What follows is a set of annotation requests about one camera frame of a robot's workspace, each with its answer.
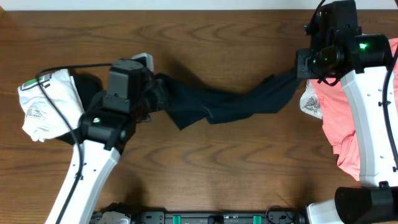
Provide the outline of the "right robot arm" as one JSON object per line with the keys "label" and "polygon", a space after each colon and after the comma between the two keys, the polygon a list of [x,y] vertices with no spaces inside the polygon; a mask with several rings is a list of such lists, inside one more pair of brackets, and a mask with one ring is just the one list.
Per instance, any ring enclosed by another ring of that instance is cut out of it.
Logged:
{"label": "right robot arm", "polygon": [[340,84],[357,135],[360,187],[339,187],[333,199],[307,206],[308,223],[381,223],[397,220],[397,108],[392,68],[395,60],[382,34],[335,26],[311,36],[298,49],[298,78]]}

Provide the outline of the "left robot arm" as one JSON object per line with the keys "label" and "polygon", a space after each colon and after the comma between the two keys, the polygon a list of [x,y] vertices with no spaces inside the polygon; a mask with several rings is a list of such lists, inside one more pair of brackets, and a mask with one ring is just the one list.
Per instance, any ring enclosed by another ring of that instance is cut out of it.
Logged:
{"label": "left robot arm", "polygon": [[109,74],[71,132],[75,142],[68,172],[47,223],[88,223],[103,186],[119,162],[136,126],[169,105],[165,82],[143,70]]}

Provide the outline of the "black t-shirt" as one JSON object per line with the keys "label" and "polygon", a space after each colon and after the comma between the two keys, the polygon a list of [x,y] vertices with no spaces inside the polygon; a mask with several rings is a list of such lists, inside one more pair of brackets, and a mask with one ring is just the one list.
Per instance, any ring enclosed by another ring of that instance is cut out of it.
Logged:
{"label": "black t-shirt", "polygon": [[161,73],[157,78],[163,80],[169,90],[167,113],[180,130],[203,118],[210,124],[220,124],[254,114],[278,113],[301,83],[294,71],[289,70],[267,77],[248,93],[235,94],[214,89],[199,90]]}

